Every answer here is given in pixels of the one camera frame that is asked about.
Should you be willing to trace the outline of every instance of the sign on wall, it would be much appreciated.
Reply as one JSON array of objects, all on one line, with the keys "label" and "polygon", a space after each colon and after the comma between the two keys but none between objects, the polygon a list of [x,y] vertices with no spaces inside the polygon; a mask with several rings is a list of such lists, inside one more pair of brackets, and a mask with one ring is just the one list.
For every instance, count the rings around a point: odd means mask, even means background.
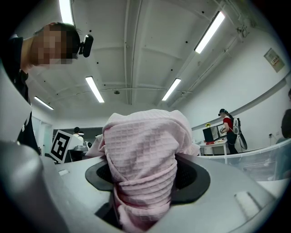
[{"label": "sign on wall", "polygon": [[285,65],[282,59],[279,57],[279,55],[276,54],[276,52],[272,48],[268,50],[268,52],[264,55],[264,57],[267,59],[270,65],[274,68],[276,73],[278,73]]}]

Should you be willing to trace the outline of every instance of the woman in red shirt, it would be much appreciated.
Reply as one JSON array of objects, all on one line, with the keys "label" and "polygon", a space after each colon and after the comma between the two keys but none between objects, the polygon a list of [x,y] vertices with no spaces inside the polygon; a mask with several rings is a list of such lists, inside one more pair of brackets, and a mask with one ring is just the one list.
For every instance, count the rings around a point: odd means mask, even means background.
[{"label": "woman in red shirt", "polygon": [[237,154],[237,150],[235,148],[235,143],[236,143],[236,137],[237,135],[234,134],[232,131],[233,128],[233,117],[231,114],[229,114],[225,109],[220,109],[218,116],[223,118],[223,124],[225,126],[225,129],[221,131],[221,133],[226,132],[226,138],[227,138],[227,143],[228,143],[228,149],[231,154]]}]

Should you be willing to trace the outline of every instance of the computer monitor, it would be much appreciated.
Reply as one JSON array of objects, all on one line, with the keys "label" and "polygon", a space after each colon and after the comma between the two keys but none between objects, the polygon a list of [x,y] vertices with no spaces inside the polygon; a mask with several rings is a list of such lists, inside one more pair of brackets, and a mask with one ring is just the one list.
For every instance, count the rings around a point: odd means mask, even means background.
[{"label": "computer monitor", "polygon": [[205,142],[213,142],[219,138],[216,126],[204,129],[203,134]]},{"label": "computer monitor", "polygon": [[224,124],[217,125],[216,127],[217,127],[217,131],[219,133],[219,138],[226,136],[226,133],[220,132],[221,128],[225,128]]}]

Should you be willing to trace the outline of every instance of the glass railing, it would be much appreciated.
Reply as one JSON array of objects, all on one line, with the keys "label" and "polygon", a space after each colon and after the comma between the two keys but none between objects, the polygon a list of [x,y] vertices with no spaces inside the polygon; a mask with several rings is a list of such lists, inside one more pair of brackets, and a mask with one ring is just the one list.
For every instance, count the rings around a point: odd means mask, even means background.
[{"label": "glass railing", "polygon": [[291,139],[251,152],[202,158],[234,166],[255,181],[274,181],[291,177]]}]

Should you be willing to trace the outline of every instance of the pink cloth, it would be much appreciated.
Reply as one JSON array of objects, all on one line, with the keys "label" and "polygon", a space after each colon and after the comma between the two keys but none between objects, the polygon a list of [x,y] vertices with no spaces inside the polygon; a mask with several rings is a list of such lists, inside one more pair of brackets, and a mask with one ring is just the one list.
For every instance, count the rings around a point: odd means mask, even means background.
[{"label": "pink cloth", "polygon": [[109,118],[99,151],[106,154],[126,232],[144,232],[166,214],[177,171],[175,153],[197,155],[199,149],[179,111],[114,113]]},{"label": "pink cloth", "polygon": [[97,138],[95,139],[93,145],[89,148],[88,152],[86,153],[87,158],[93,158],[93,157],[99,157],[105,155],[104,152],[100,152],[98,150],[99,144],[102,141],[103,135],[97,135]]}]

